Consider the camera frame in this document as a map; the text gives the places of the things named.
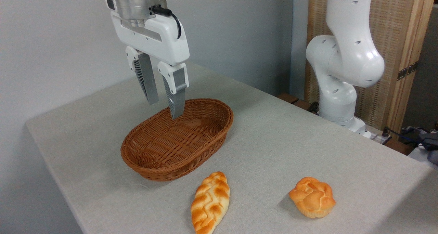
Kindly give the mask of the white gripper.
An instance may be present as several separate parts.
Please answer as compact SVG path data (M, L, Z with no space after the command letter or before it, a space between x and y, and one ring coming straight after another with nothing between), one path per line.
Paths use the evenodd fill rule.
M159 59L172 119L183 114L189 87L185 62L189 56L184 28L171 16L155 13L166 0L105 0L120 41L127 45L130 69L136 74L150 105L159 101L150 56Z

